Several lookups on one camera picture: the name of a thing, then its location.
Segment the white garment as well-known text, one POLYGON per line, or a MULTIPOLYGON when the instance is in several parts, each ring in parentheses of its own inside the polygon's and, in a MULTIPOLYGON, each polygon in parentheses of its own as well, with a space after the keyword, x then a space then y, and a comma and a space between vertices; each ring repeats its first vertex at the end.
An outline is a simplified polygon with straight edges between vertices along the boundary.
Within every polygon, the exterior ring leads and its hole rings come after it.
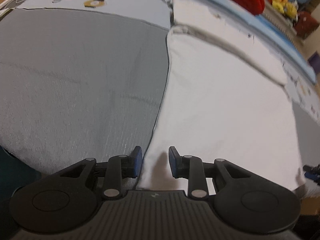
POLYGON ((226 159, 289 190, 304 185, 296 121, 276 54, 246 28, 192 0, 173 0, 169 75, 137 187, 184 190, 168 149, 226 159))

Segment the purple box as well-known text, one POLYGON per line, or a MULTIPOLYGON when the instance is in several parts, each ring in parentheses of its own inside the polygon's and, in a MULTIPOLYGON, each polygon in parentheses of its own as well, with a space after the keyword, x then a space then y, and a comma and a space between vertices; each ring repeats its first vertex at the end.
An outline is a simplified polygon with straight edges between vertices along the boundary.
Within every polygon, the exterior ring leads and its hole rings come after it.
POLYGON ((308 59, 308 63, 313 68, 316 75, 320 73, 320 55, 316 51, 308 59))

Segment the yellow plush toys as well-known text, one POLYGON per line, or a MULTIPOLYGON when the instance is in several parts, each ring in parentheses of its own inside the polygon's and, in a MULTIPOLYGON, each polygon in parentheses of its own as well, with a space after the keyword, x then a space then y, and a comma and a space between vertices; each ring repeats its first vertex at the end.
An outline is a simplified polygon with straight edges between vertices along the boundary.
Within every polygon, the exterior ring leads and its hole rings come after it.
POLYGON ((272 8, 283 16, 294 20, 298 15, 297 1, 290 2, 289 0, 268 0, 272 8))

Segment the light blue cloud blanket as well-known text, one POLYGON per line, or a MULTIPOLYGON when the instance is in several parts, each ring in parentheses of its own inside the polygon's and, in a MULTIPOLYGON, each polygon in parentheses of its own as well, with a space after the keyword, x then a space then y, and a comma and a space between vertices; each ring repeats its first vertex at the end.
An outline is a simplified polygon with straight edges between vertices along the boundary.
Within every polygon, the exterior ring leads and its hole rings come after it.
POLYGON ((232 0, 207 0, 210 4, 217 6, 224 10, 230 16, 235 18, 236 22, 257 32, 258 36, 265 39, 273 48, 277 48, 282 55, 288 58, 294 67, 301 72, 301 74, 308 79, 312 84, 317 83, 315 71, 303 59, 302 55, 284 41, 274 30, 265 25, 258 17, 252 15, 250 12, 233 2, 232 0))

